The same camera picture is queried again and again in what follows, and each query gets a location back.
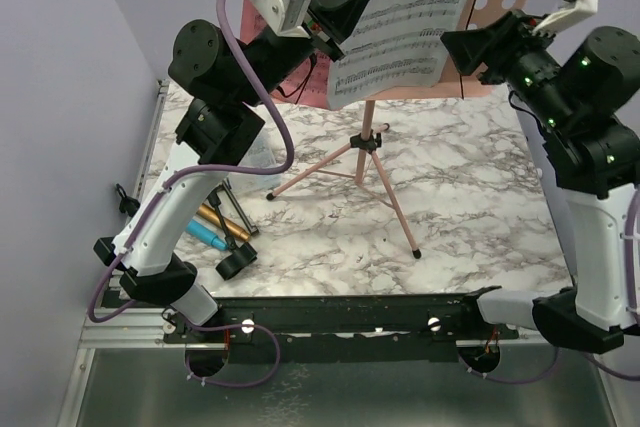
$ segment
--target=tripod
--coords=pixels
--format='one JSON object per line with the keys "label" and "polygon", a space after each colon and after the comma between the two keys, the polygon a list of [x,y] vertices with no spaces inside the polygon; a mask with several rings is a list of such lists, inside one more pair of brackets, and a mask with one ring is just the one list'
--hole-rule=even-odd
{"label": "tripod", "polygon": [[[282,192],[293,187],[302,179],[308,177],[314,172],[353,179],[357,187],[359,187],[360,189],[362,189],[363,191],[371,195],[373,198],[380,201],[381,203],[383,203],[384,205],[393,209],[396,212],[396,216],[400,221],[402,230],[404,231],[404,234],[407,236],[407,240],[409,241],[409,245],[411,246],[411,251],[413,253],[413,256],[416,259],[419,259],[422,256],[422,254],[420,252],[420,249],[418,248],[418,244],[416,243],[416,240],[413,238],[413,234],[411,233],[411,229],[409,228],[407,219],[402,213],[402,209],[400,208],[400,204],[398,203],[396,194],[393,192],[393,188],[391,187],[391,182],[389,182],[389,176],[385,172],[384,167],[382,166],[382,162],[380,162],[380,158],[376,153],[376,149],[382,145],[381,134],[382,132],[389,130],[389,124],[383,124],[376,129],[373,129],[373,130],[371,129],[375,105],[376,103],[374,100],[367,100],[365,102],[364,119],[362,120],[362,131],[360,134],[354,135],[349,139],[348,144],[342,146],[332,154],[329,154],[327,157],[325,157],[323,160],[321,160],[314,166],[309,167],[307,170],[305,170],[301,174],[298,174],[296,177],[291,179],[286,184],[281,185],[280,187],[275,189],[273,192],[267,194],[267,200],[275,199]],[[330,172],[327,170],[322,170],[323,167],[333,162],[335,159],[337,159],[338,157],[340,157],[342,154],[344,154],[350,149],[360,149],[360,151],[358,152],[358,163],[356,165],[355,175],[342,174],[338,172]],[[366,161],[367,155],[371,157],[373,165],[375,165],[376,170],[378,171],[378,175],[380,175],[380,179],[382,180],[382,184],[384,185],[384,188],[387,191],[387,195],[389,197],[390,203],[387,202],[384,198],[382,198],[378,194],[376,194],[375,192],[371,192],[369,189],[365,188],[362,185],[362,181],[366,174],[365,161]]]}

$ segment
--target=marble surface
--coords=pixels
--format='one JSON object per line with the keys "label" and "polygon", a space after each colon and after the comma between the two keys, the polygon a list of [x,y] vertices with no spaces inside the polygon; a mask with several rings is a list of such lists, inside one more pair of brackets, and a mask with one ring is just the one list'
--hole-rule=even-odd
{"label": "marble surface", "polygon": [[[166,160],[191,97],[171,85],[146,183]],[[292,178],[360,130],[364,104],[340,112],[281,104],[296,145]],[[258,108],[263,118],[266,109]],[[276,200],[239,196],[260,228],[258,260],[223,282],[225,254],[184,234],[176,253],[199,269],[218,296],[435,293],[487,285],[556,290],[570,283],[525,138],[506,89],[460,99],[379,101],[374,124],[388,122],[378,151],[422,250],[415,260],[393,210],[346,178],[313,174]],[[268,121],[277,159],[284,146]],[[357,152],[331,170],[353,173]],[[375,169],[365,186],[384,194]]]}

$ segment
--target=black cable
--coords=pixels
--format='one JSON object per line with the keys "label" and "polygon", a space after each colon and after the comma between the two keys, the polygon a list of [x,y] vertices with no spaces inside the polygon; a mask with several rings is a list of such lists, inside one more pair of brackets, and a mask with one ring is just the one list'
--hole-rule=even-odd
{"label": "black cable", "polygon": [[307,73],[306,77],[302,79],[302,82],[300,82],[300,85],[298,85],[298,87],[296,87],[293,91],[289,92],[288,94],[285,94],[284,89],[282,87],[280,86],[276,87],[276,90],[280,92],[280,95],[282,95],[285,99],[288,99],[289,97],[293,96],[296,92],[300,91],[300,94],[298,95],[298,99],[296,100],[296,104],[300,102],[300,98],[302,97],[302,93],[304,92],[304,89],[307,87],[307,84],[309,83],[309,79],[311,78],[313,69],[315,69],[316,65],[318,64],[318,56],[315,54],[315,52],[309,56],[309,62],[310,62],[309,72]]}
{"label": "black cable", "polygon": [[533,120],[536,121],[536,125],[538,126],[538,132],[540,132],[540,134],[542,134],[543,131],[543,127],[542,127],[542,123],[540,122],[540,120],[538,119],[538,117],[535,116],[535,114],[533,112],[530,112],[526,109],[523,109],[521,107],[518,107],[517,105],[514,105],[513,103],[513,97],[517,95],[515,90],[512,90],[511,92],[509,92],[509,96],[507,97],[507,100],[509,102],[509,105],[511,106],[511,108],[513,110],[517,110],[518,112],[524,112],[527,115],[530,115]]}
{"label": "black cable", "polygon": [[[471,22],[471,16],[473,15],[475,5],[476,0],[473,0],[473,2],[471,2],[471,10],[469,11],[467,22],[464,24],[464,30],[467,30],[469,28],[469,22]],[[464,83],[462,82],[462,74],[458,74],[458,76],[460,77],[460,96],[462,97],[462,100],[464,100]]]}

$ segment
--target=robotic arm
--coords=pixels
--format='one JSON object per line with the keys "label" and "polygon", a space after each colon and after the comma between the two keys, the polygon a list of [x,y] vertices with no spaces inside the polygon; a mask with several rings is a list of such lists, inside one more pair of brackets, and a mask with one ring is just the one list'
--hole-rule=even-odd
{"label": "robotic arm", "polygon": [[[535,328],[555,346],[604,353],[625,333],[637,335],[640,321],[640,140],[614,115],[640,88],[640,41],[598,27],[560,66],[546,51],[562,30],[552,28],[553,18],[513,10],[484,29],[441,38],[460,74],[484,64],[481,83],[506,82],[535,114],[575,227],[576,286],[550,297],[492,290],[478,307],[489,323]],[[566,16],[559,18],[564,28]]]}
{"label": "robotic arm", "polygon": [[[224,0],[217,5],[220,27],[194,20],[178,34],[169,75],[194,100],[176,129],[176,143],[150,195],[120,234],[100,239],[94,247],[110,266],[107,274],[113,269],[124,272],[120,284],[131,299],[171,305],[195,325],[211,319],[218,305],[196,282],[195,267],[173,254],[178,239],[229,171],[259,173],[235,166],[264,124],[251,109],[260,101],[276,123],[280,121],[287,146],[287,162],[260,173],[289,168],[293,145],[267,92],[316,49],[334,61],[340,59],[344,54],[339,44],[351,34],[369,0],[251,1],[267,27],[249,44],[233,38]],[[243,247],[242,254],[255,259],[250,245]],[[242,267],[221,263],[217,270],[226,280]]]}

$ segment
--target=music stand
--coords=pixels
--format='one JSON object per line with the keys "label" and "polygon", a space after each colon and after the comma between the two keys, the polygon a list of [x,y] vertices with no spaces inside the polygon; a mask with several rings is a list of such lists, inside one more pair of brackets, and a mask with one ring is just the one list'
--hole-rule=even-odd
{"label": "music stand", "polygon": [[[495,19],[499,18],[506,10],[513,8],[522,8],[526,0],[467,0],[464,9],[460,15],[460,20],[457,25],[457,30],[465,30],[467,28],[474,29],[481,26],[492,23]],[[448,98],[448,97],[482,97],[488,95],[492,90],[491,86],[481,85],[476,79],[475,74],[473,76],[462,78],[459,76],[453,61],[448,58],[445,67],[440,76],[439,82],[432,87],[396,87],[393,89],[380,92],[371,96],[365,101],[364,118],[362,121],[362,129],[360,134],[355,135],[349,139],[349,143],[342,146],[332,154],[329,154],[323,160],[308,168],[301,174],[291,179],[289,182],[281,185],[273,192],[267,195],[268,200],[275,199],[282,192],[290,189],[295,184],[308,177],[313,173],[323,173],[330,175],[337,175],[340,177],[352,178],[357,187],[370,194],[375,199],[379,200],[384,205],[391,207],[400,221],[402,230],[404,231],[411,251],[416,259],[421,257],[420,248],[416,242],[409,223],[406,217],[402,213],[398,199],[393,191],[389,176],[387,175],[382,162],[376,153],[376,149],[380,146],[382,132],[389,129],[389,124],[384,124],[374,130],[371,129],[373,125],[373,116],[375,111],[376,100],[397,100],[397,99],[432,99],[432,98]],[[342,154],[346,153],[352,148],[359,149],[358,161],[356,164],[355,175],[342,174],[338,172],[330,172],[323,170],[323,167],[330,164]],[[381,198],[378,194],[369,191],[362,185],[365,171],[366,157],[369,155],[373,164],[380,175],[380,179],[384,185],[384,188],[389,197],[389,202]]]}

